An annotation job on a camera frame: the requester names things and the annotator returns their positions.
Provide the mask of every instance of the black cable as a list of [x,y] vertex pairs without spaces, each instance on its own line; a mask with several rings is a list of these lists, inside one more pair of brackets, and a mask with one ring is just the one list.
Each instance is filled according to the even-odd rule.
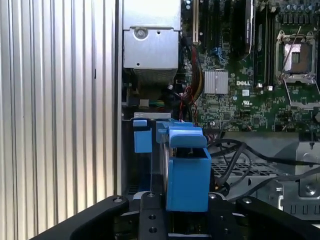
[[210,155],[213,158],[217,158],[217,157],[221,157],[221,156],[225,156],[225,155],[231,154],[231,153],[235,152],[238,148],[239,148],[239,145],[233,145],[231,147],[228,147],[227,149],[211,153]]
[[245,177],[248,176],[248,174],[249,174],[250,171],[251,171],[251,168],[252,168],[252,159],[251,159],[251,157],[250,157],[249,154],[246,153],[245,151],[244,151],[242,154],[245,155],[245,156],[248,158],[248,160],[249,160],[249,166],[248,166],[248,168],[246,169],[246,171],[243,173],[243,175],[242,175],[237,181],[232,182],[232,183],[230,184],[230,188],[232,188],[232,187],[238,185],[239,183],[241,183],[241,182],[245,179]]
[[226,154],[224,154],[224,155],[222,155],[222,156],[223,156],[223,160],[224,160],[225,164],[228,165],[228,161],[227,161],[227,159],[226,159]]
[[[217,139],[215,140],[213,143],[211,143],[208,147],[212,146],[212,145],[220,145],[223,143],[230,143],[230,144],[236,144],[236,145],[241,145],[242,142],[235,140],[235,139],[228,139],[228,138],[224,138],[224,139]],[[260,152],[254,150],[252,147],[250,146],[246,146],[246,149],[253,153],[254,155],[256,155],[258,158],[261,158],[263,160],[266,160],[268,162],[271,163],[278,163],[278,164],[286,164],[286,165],[292,165],[292,166],[313,166],[313,165],[320,165],[320,163],[316,163],[316,162],[311,162],[311,161],[299,161],[299,160],[291,160],[291,159],[283,159],[283,158],[278,158],[278,157],[270,157],[270,156],[265,156],[263,154],[261,154]]]
[[320,173],[320,166],[317,167],[317,168],[311,169],[311,170],[309,170],[309,171],[307,171],[307,172],[305,172],[303,174],[300,174],[300,175],[289,175],[289,176],[285,175],[285,176],[271,177],[271,178],[268,178],[268,179],[260,182],[258,185],[254,186],[253,188],[251,188],[246,193],[244,193],[244,194],[242,194],[240,196],[231,198],[228,201],[235,202],[236,200],[238,200],[240,198],[243,198],[243,197],[246,197],[246,196],[251,196],[253,193],[255,193],[257,190],[263,188],[265,185],[267,185],[272,180],[277,180],[279,182],[294,182],[294,181],[298,181],[300,179],[304,179],[306,177],[309,177],[309,176],[314,175],[314,174],[319,174],[319,173]]
[[304,121],[290,121],[287,125],[284,126],[282,131],[287,129],[291,124],[292,125],[301,124],[301,125],[306,126],[306,128],[309,130],[309,133],[310,133],[310,142],[313,143],[315,141],[314,131],[312,131],[312,128],[310,127],[310,125]]
[[220,186],[220,187],[223,186],[225,184],[225,182],[228,180],[232,170],[234,169],[234,167],[236,165],[236,162],[238,161],[240,155],[243,153],[243,151],[246,149],[246,147],[247,147],[247,144],[245,142],[243,142],[241,144],[241,146],[237,149],[237,151],[234,153],[234,155],[232,156],[232,159],[229,162],[228,167],[226,168],[223,175],[216,179],[216,183],[218,186]]

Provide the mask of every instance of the chip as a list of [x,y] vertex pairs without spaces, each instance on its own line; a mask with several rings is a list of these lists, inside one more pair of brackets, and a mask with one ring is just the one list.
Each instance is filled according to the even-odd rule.
[[252,122],[253,122],[253,125],[259,125],[260,124],[260,117],[254,117]]
[[230,113],[226,112],[223,114],[223,119],[224,120],[230,120]]

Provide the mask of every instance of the dell logo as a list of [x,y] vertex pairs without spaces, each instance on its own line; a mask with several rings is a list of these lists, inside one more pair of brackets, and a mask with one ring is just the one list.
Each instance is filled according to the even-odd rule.
[[237,86],[250,86],[249,81],[236,81]]

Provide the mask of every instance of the blue plastic bracket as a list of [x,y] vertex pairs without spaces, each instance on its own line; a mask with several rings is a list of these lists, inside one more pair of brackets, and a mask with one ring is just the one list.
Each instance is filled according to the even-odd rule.
[[146,119],[133,120],[134,152],[152,153],[152,129],[148,127]]

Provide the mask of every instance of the screw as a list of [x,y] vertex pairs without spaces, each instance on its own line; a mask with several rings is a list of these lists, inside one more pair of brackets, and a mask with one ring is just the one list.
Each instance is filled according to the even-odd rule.
[[156,196],[153,192],[150,192],[148,195],[147,195],[147,197],[148,198],[153,198],[154,196]]
[[305,191],[311,196],[315,195],[315,193],[316,193],[315,188],[312,185],[309,185],[309,184],[307,186],[305,186]]
[[211,199],[215,199],[217,196],[214,195],[214,194],[209,194],[209,197],[210,197]]
[[116,204],[121,203],[123,200],[121,197],[117,197],[116,199],[113,200]]
[[138,30],[138,32],[136,33],[139,37],[143,37],[145,35],[145,31],[143,31],[142,29]]
[[249,198],[244,198],[244,199],[242,199],[242,201],[244,201],[246,204],[252,203],[251,199],[249,199]]

